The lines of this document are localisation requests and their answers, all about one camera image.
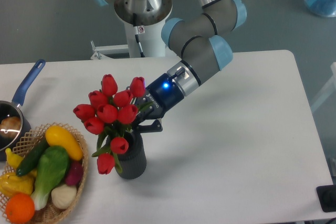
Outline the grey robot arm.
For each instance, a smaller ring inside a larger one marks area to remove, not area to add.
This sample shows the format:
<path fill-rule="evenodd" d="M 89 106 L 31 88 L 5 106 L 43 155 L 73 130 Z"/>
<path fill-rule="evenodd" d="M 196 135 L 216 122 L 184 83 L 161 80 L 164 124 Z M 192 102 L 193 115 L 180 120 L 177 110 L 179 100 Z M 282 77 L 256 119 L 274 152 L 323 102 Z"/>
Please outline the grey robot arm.
<path fill-rule="evenodd" d="M 132 123 L 139 133 L 162 130 L 164 114 L 228 65 L 233 53 L 223 38 L 247 16 L 241 0 L 199 0 L 202 13 L 185 22 L 171 18 L 172 0 L 96 0 L 112 5 L 123 22 L 130 57 L 163 57 L 167 49 L 180 61 L 153 81 L 136 104 Z"/>

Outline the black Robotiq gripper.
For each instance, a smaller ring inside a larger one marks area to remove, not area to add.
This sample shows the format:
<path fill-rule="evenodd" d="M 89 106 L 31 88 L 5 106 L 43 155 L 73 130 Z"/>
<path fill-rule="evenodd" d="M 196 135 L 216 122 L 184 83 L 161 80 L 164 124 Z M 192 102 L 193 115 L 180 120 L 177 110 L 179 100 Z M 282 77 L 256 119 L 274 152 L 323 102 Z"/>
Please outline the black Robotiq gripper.
<path fill-rule="evenodd" d="M 146 87 L 143 96 L 136 98 L 139 112 L 131 123 L 132 130 L 139 133 L 162 132 L 162 117 L 184 99 L 176 83 L 180 75 L 178 72 L 172 76 L 162 74 Z"/>

